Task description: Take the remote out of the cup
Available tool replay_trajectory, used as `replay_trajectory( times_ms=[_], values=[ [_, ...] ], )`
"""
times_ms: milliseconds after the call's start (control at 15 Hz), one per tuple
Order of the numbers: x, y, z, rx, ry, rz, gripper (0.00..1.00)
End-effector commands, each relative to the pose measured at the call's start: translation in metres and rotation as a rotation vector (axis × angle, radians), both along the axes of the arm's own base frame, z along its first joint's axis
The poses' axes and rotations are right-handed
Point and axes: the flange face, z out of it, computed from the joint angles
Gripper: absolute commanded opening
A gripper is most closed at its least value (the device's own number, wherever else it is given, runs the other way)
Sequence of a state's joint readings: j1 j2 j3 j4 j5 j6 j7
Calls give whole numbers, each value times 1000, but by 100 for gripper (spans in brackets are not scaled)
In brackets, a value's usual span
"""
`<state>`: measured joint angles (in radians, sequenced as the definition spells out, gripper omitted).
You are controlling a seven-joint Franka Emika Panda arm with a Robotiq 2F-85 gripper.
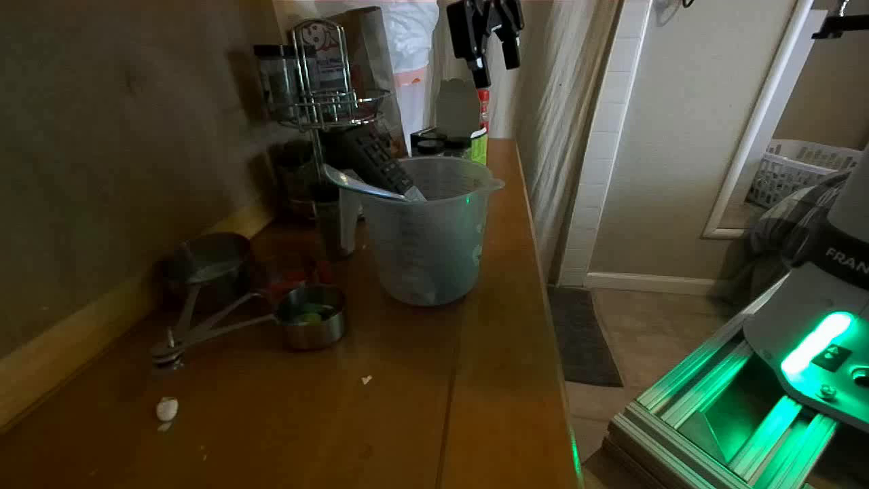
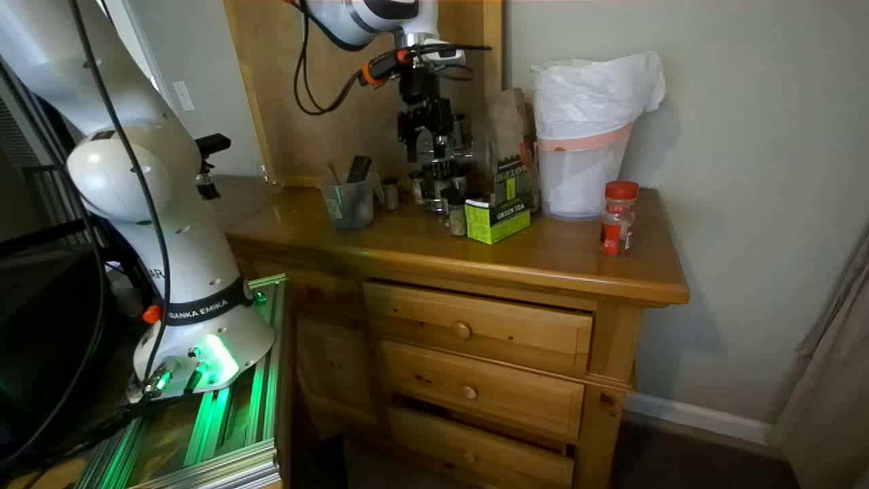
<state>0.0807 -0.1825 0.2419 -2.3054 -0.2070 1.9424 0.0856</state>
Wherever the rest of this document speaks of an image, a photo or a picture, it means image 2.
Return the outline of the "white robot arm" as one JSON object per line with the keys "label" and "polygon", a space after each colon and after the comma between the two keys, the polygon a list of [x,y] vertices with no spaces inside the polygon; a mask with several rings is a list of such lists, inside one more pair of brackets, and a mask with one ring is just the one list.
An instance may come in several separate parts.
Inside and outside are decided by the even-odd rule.
{"label": "white robot arm", "polygon": [[159,287],[159,318],[134,351],[140,389],[171,398],[231,386],[275,333],[201,193],[201,146],[108,12],[99,0],[0,0],[0,57],[81,133],[66,156],[75,190]]}

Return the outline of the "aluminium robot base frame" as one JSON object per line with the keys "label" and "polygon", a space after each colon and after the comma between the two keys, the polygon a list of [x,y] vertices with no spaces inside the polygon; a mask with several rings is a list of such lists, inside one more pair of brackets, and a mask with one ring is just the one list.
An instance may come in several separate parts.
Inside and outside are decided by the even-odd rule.
{"label": "aluminium robot base frame", "polygon": [[75,489],[281,489],[285,275],[254,280],[275,347],[229,389],[155,404],[87,454]]}

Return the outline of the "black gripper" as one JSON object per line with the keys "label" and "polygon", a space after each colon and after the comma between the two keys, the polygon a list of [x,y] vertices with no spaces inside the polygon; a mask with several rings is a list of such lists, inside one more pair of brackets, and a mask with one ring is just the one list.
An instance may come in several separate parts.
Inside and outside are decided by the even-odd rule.
{"label": "black gripper", "polygon": [[411,174],[422,174],[418,133],[429,131],[436,142],[436,166],[441,174],[456,171],[456,152],[452,142],[455,112],[452,101],[441,94],[441,75],[429,67],[407,67],[400,74],[400,139],[404,142],[404,161]]}

